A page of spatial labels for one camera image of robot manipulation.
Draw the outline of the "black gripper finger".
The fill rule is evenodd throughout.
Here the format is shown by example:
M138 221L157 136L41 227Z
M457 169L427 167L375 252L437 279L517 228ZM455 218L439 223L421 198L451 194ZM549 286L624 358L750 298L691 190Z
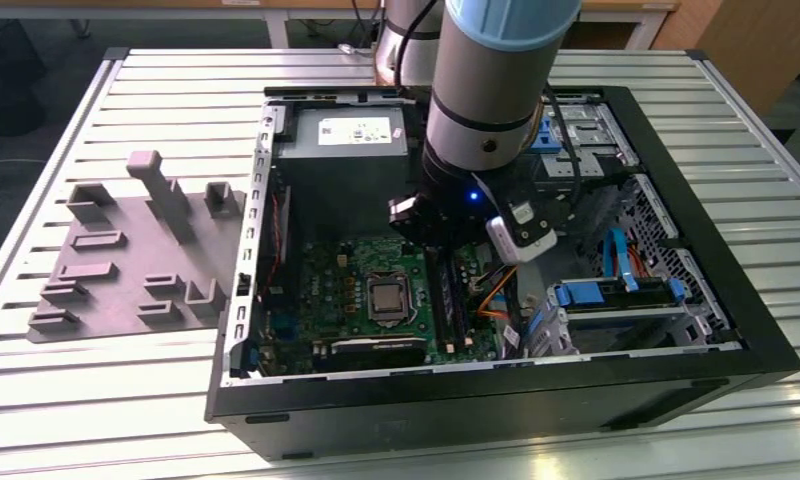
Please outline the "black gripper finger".
M389 226L413 244L435 247L439 244L440 215L424 195L407 195L388 201Z

